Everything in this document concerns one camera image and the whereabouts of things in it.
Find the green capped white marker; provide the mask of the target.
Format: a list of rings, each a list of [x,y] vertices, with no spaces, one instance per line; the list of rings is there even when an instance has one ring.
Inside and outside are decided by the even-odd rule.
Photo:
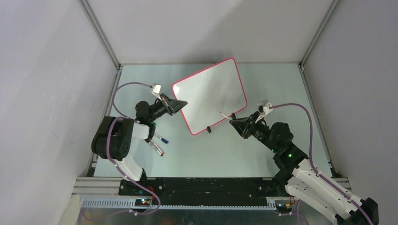
[[[224,114],[222,112],[220,112],[220,114],[227,120],[232,120],[233,119],[231,115],[226,115],[226,114]]]

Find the red framed whiteboard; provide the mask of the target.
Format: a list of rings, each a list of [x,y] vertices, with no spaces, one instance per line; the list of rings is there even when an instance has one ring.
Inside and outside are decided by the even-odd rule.
[[[211,65],[171,86],[177,100],[187,101],[181,112],[191,135],[198,135],[248,105],[242,79],[234,58]]]

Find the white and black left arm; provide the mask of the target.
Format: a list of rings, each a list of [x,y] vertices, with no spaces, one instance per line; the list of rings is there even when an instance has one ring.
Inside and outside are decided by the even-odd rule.
[[[139,139],[149,144],[161,157],[164,150],[153,140],[169,141],[156,133],[155,121],[161,116],[175,115],[187,106],[183,100],[171,99],[160,94],[153,104],[140,101],[136,104],[135,119],[106,116],[103,118],[91,144],[92,152],[102,159],[109,160],[121,173],[123,179],[132,181],[130,189],[137,195],[148,191],[148,182],[144,179],[145,171],[129,156],[132,139]]]

